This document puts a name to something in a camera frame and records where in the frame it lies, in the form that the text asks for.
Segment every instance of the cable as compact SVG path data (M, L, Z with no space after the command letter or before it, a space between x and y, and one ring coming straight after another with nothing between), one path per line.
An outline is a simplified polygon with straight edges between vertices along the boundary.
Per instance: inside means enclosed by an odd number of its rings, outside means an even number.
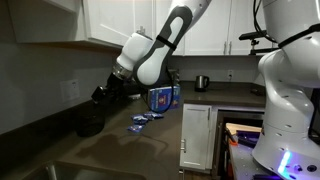
M258 3L258 6L256 7L256 3L257 0L254 0L253 1L253 24L254 24L254 28L256 29L257 33L259 33L261 36L263 36L264 38L266 38L267 40L273 42L273 43L277 43L276 40L274 40L273 38L271 38L267 33L263 32L261 30L261 27L257 21L257 14L258 14L258 11L259 11L259 8L260 8L260 4L261 4L261 0L259 1Z

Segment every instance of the blue package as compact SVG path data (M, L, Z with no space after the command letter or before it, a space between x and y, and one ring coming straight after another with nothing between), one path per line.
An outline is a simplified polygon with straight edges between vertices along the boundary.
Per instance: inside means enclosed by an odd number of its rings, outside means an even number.
M164 117L162 114L158 114L152 111L144 113L143 116L148 118L149 120L161 119Z
M149 120L142 114L135 114L131 116L131 119L135 125L145 125Z
M132 126L129 126L127 129L128 129L129 131L138 133L138 132L140 132L143 128L144 128L144 125L132 125Z

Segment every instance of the white cabinet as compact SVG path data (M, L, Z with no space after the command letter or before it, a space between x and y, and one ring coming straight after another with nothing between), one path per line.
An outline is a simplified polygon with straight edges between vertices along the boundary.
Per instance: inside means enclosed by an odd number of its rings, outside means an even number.
M85 41L120 48L140 27L149 36L154 31L153 0L10 0L8 3L18 42Z
M153 39L156 38L156 36L160 33L165 21L167 20L167 17L169 16L169 10L172 0L161 0L161 1L155 1L155 29L156 33L153 36ZM173 55L184 55L184 41L185 37L182 37L180 40L177 49L173 52Z
M212 106L184 104L180 152L182 168L211 169L213 120Z
M266 24L262 6L260 6L260 9L258 11L257 21L261 29L265 30ZM241 36L241 34L256 31L253 22L253 0L232 0L227 54L248 55L250 49L252 48L251 41L240 41L239 37ZM259 44L255 46L255 49L272 48L272 42L268 41L267 39L258 38L256 40L259 41Z
M156 2L156 30L160 31L171 0ZM262 7L258 22L265 29ZM199 21L185 34L174 55L248 55L251 41L240 41L241 34L255 32L253 26L253 0L212 0ZM263 38L256 49L271 48L272 43Z
M186 56L224 55L231 0L212 0L199 21L186 33Z

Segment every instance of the kitchen sink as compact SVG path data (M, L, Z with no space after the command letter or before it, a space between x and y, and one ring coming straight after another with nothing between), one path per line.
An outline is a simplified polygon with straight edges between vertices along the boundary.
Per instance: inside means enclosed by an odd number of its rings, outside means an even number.
M48 162L31 172L24 180L146 180L145 177L109 169L60 161Z

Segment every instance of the cabinet door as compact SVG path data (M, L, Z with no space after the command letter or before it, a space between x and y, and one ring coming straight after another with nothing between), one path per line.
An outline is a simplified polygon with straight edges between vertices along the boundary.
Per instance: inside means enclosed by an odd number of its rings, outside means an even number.
M253 0L232 0L231 17L228 36L228 55L248 55L250 53L251 41L240 41L242 34L255 32L253 25ZM266 29L263 8L260 6L257 20L262 30ZM259 44L255 49L271 48L272 43L265 38L257 39Z
M231 0L212 0L206 12L186 34L185 55L224 55Z
M167 17L169 15L170 5L172 0L161 0L155 1L155 26L156 26L156 33L153 38L160 33ZM173 55L184 55L184 41L185 37L182 37L180 40L177 49L173 52Z
M205 170L211 126L210 113L211 106L184 104L181 167Z
M88 38L124 45L133 32L134 0L84 0Z
M154 1L153 0L135 0L135 32L143 28L145 34L150 38L155 35L153 27L154 19Z

